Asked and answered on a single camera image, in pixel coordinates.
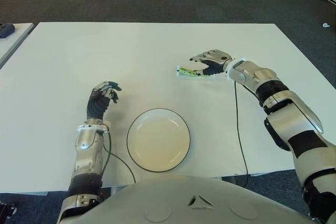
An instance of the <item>black cable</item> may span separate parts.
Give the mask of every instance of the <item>black cable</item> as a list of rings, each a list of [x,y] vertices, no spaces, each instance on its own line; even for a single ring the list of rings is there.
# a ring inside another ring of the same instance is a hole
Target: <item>black cable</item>
[[[124,160],[122,160],[120,157],[116,156],[116,154],[113,154],[113,153],[111,152],[112,139],[111,139],[110,128],[109,128],[106,124],[104,124],[104,123],[103,123],[103,125],[105,125],[105,126],[107,127],[107,129],[108,129],[110,148],[109,148],[109,151],[108,151],[108,150],[106,149],[106,147],[105,147],[105,144],[103,145],[104,150],[105,150],[109,155],[108,155],[108,158],[106,159],[106,163],[105,163],[105,165],[104,165],[104,169],[103,169],[103,171],[102,171],[102,173],[101,173],[101,176],[103,175],[103,173],[104,173],[104,171],[105,171],[105,168],[106,168],[107,163],[108,163],[108,161],[109,161],[109,159],[110,159],[110,156],[113,156],[113,157],[116,157],[117,159],[119,159],[121,162],[124,163],[124,165],[125,165],[125,166],[128,168],[128,170],[131,172],[134,183],[136,183],[136,180],[135,180],[135,176],[134,176],[134,174],[133,174],[133,171],[132,171],[131,168],[128,166],[128,164],[127,164]]]
[[[105,126],[107,127],[107,133],[109,134],[109,140],[110,140],[109,152],[111,152],[111,149],[112,149],[112,140],[111,140],[110,128],[109,128],[106,124],[104,124],[104,123],[102,123],[102,124],[105,125]],[[106,159],[106,162],[105,162],[105,164],[104,164],[104,168],[103,168],[103,170],[101,171],[101,177],[103,177],[103,175],[104,175],[104,172],[105,172],[105,169],[106,169],[106,167],[107,167],[107,164],[108,164],[109,160],[110,160],[110,155],[108,155],[108,157],[107,157],[107,159]]]
[[[241,150],[241,154],[243,156],[244,159],[244,164],[245,164],[245,168],[246,168],[246,181],[245,181],[245,185],[243,186],[244,188],[246,188],[247,183],[248,183],[248,169],[247,169],[247,165],[246,165],[246,160],[245,160],[245,155],[243,152],[243,147],[241,146],[241,141],[240,141],[240,135],[239,135],[239,123],[238,123],[238,101],[237,101],[237,87],[236,87],[236,82],[235,82],[235,97],[236,97],[236,117],[237,117],[237,133],[238,133],[238,140],[239,140],[239,145],[240,145],[240,150]]]

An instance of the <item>adjacent table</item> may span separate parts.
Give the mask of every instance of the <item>adjacent table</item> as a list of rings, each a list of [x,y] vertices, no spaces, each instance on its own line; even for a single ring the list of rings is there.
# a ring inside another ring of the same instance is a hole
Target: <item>adjacent table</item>
[[[14,26],[15,31],[11,35],[0,39],[0,68],[28,36],[33,23],[14,24]]]
[[[214,48],[273,69],[319,116],[324,137],[336,143],[335,89],[274,24],[40,23],[0,70],[0,156],[7,161],[0,190],[67,190],[77,126],[86,118],[91,89],[104,80],[123,89],[104,119],[112,123],[112,151],[138,181],[170,173],[245,174],[233,82],[224,75],[175,74],[176,65],[204,67],[189,58]],[[240,86],[238,103],[249,172],[293,169],[291,154],[264,128],[258,101]],[[152,108],[177,112],[191,134],[186,159],[166,173],[142,170],[127,152],[132,121]],[[131,183],[129,171],[112,157],[103,185]]]

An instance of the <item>white plate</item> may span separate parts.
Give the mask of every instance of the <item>white plate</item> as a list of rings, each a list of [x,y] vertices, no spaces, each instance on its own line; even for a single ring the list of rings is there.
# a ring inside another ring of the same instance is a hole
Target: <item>white plate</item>
[[[127,134],[127,149],[133,161],[150,172],[176,167],[188,153],[189,129],[184,120],[167,109],[139,115]]]

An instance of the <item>silver arm casing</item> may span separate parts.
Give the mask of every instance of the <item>silver arm casing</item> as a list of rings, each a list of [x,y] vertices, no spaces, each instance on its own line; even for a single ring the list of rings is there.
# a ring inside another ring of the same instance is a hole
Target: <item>silver arm casing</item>
[[[72,172],[68,197],[63,201],[57,223],[71,223],[82,213],[96,206],[100,197],[103,129],[102,120],[88,119],[80,130],[75,148],[77,157]],[[67,213],[78,211],[78,214]]]
[[[256,95],[268,114],[266,128],[275,140],[282,141],[282,147],[292,152],[312,217],[336,223],[336,146],[322,137],[318,117],[270,69],[250,61],[229,60],[224,71]]]

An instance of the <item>robot forearm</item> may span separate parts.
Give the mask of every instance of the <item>robot forearm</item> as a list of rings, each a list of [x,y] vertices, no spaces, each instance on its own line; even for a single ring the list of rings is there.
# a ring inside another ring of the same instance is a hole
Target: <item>robot forearm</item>
[[[75,143],[75,167],[57,223],[71,223],[102,202],[103,133],[108,130],[102,119],[110,100],[116,103],[118,99],[113,89],[121,90],[114,82],[103,82],[92,90],[87,106],[87,121],[78,127],[80,134]]]
[[[244,59],[234,60],[219,50],[204,52],[191,60],[208,65],[196,73],[224,72],[257,97],[267,113],[266,129],[280,148],[293,154],[311,216],[336,223],[336,147],[322,137],[318,117],[270,69]]]

